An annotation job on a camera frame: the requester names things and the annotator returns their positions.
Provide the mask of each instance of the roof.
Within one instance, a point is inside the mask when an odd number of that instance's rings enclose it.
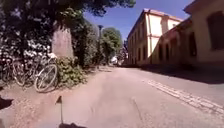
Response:
[[[162,35],[162,37],[168,37],[173,32],[177,32],[179,30],[184,30],[191,26],[192,26],[192,20],[191,20],[191,18],[188,18],[188,19],[184,20],[183,22],[181,22],[180,24],[178,24],[176,27],[174,27],[174,28],[170,29],[169,31],[167,31],[166,33],[164,33]]]
[[[194,13],[196,10],[200,10],[206,5],[211,4],[216,0],[194,0],[191,4],[184,8],[184,11],[188,14]]]
[[[166,16],[168,19],[171,19],[171,20],[174,20],[174,21],[178,21],[178,22],[182,22],[183,21],[180,18],[177,18],[175,16],[171,16],[171,15],[166,14],[164,12],[160,12],[160,11],[157,11],[157,10],[144,8],[143,11],[141,12],[140,16],[138,17],[137,21],[135,22],[135,25],[133,26],[133,28],[131,29],[130,33],[128,34],[128,38],[129,38],[130,34],[134,31],[135,27],[140,22],[140,19],[144,16],[144,14],[152,14],[152,15],[161,16],[161,17]]]

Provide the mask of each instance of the stone wall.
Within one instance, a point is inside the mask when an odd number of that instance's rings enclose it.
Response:
[[[74,57],[69,28],[57,27],[53,34],[52,52],[58,57]]]

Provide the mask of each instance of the sidewalk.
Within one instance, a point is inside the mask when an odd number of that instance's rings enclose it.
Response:
[[[143,78],[151,79],[224,106],[224,74],[207,71],[133,70]]]

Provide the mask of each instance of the window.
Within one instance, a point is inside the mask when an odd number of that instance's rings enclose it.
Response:
[[[189,52],[190,56],[197,56],[197,46],[195,41],[195,35],[193,32],[189,35]]]
[[[140,61],[141,60],[141,49],[139,48],[138,49],[138,61]]]
[[[166,44],[166,60],[168,61],[170,59],[170,54],[169,54],[169,45]]]
[[[142,23],[142,36],[141,37],[144,37],[145,36],[145,22]]]
[[[135,32],[135,43],[137,42],[137,34],[136,34],[136,32]]]
[[[143,60],[145,60],[146,59],[146,53],[147,52],[147,50],[146,50],[146,46],[144,46],[143,47]]]
[[[171,43],[171,56],[175,56],[177,50],[177,38],[173,38],[170,40]]]
[[[212,49],[224,49],[224,14],[222,11],[211,14],[207,18]]]
[[[159,44],[159,60],[163,60],[163,45]]]
[[[140,40],[141,38],[140,38],[140,28],[138,29],[138,40]]]
[[[131,43],[132,43],[132,45],[133,45],[133,41],[134,41],[134,39],[133,39],[133,36],[131,37]]]

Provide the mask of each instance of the bicycle wheel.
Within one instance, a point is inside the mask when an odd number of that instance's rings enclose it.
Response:
[[[23,87],[25,85],[26,82],[26,78],[25,78],[25,72],[23,71],[23,66],[21,63],[17,62],[17,63],[13,63],[12,64],[13,67],[13,78],[15,79],[16,83]]]
[[[49,64],[44,67],[34,81],[34,88],[37,92],[46,92],[55,83],[58,75],[58,67]]]

